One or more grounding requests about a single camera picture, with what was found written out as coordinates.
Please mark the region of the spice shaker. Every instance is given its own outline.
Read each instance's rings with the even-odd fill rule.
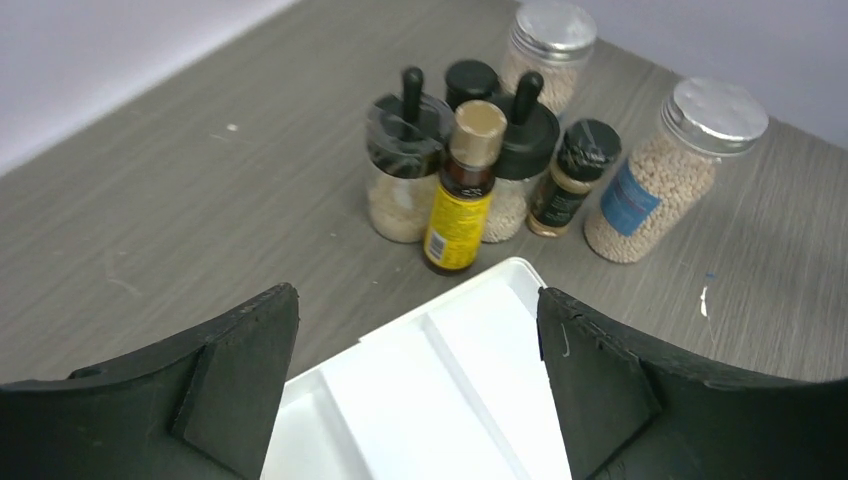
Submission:
[[[368,112],[368,214],[374,229],[400,243],[424,237],[453,130],[453,112],[422,93],[424,74],[403,72],[403,94],[378,99]]]
[[[501,149],[506,117],[482,100],[456,109],[450,155],[439,170],[433,213],[424,237],[427,265],[441,274],[468,269],[477,257]]]
[[[542,237],[559,237],[604,172],[618,160],[621,138],[615,129],[583,119],[566,129],[547,175],[531,201],[527,226]]]
[[[584,226],[598,255],[618,263],[644,257],[713,185],[722,159],[748,153],[768,128],[763,107],[743,88],[706,78],[678,83],[658,129],[622,165]]]
[[[445,101],[451,110],[469,100],[488,100],[500,93],[498,74],[479,60],[460,60],[445,72]]]
[[[598,29],[582,8],[560,1],[524,3],[515,14],[501,65],[501,83],[514,92],[521,75],[545,78],[539,101],[558,116],[571,99],[577,77],[595,45]]]
[[[495,186],[483,241],[509,240],[527,217],[527,200],[548,167],[559,138],[559,123],[547,107],[538,103],[545,81],[538,72],[527,72],[515,95],[498,95],[490,102],[507,117],[503,146],[495,163]]]

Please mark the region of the white granules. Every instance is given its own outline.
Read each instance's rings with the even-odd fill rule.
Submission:
[[[415,243],[424,238],[438,175],[395,178],[373,167],[368,187],[368,215],[377,233],[393,242]]]
[[[559,115],[574,95],[577,77],[583,65],[585,61],[553,66],[542,60],[528,57],[510,43],[501,65],[501,85],[505,92],[514,94],[522,75],[529,70],[539,72],[545,79],[545,86],[539,95],[539,103],[548,107],[555,115]]]
[[[613,228],[603,209],[589,215],[584,225],[592,250],[617,263],[633,263],[644,257],[710,190],[716,175],[715,158],[689,150],[662,130],[639,146],[627,162],[636,183],[659,199],[657,207],[630,236]],[[608,188],[614,188],[615,182]],[[606,213],[615,216],[615,212]]]
[[[535,186],[532,179],[505,180],[498,178],[492,189],[492,203],[483,229],[483,242],[498,243],[509,240],[527,218],[528,190]]]

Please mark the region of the gold bottle cap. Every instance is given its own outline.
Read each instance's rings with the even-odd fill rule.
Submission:
[[[468,167],[491,166],[500,154],[506,126],[506,116],[491,103],[483,100],[463,103],[456,109],[451,155]]]

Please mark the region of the gray table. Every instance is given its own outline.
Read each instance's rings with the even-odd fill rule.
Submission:
[[[398,90],[408,64],[438,95],[455,59],[497,65],[514,8],[304,0],[0,179],[0,382],[63,377],[283,281],[301,296],[297,374],[513,255],[699,354],[793,378],[848,375],[848,153],[777,122],[634,266],[596,257],[579,229],[555,241],[522,231],[444,278],[420,247],[372,231],[367,105]],[[601,44],[572,115],[609,122],[631,148],[675,79]]]

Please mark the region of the small white debris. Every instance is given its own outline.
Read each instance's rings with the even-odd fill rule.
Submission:
[[[701,315],[710,318],[707,314],[707,286],[704,286],[704,291],[701,292]]]

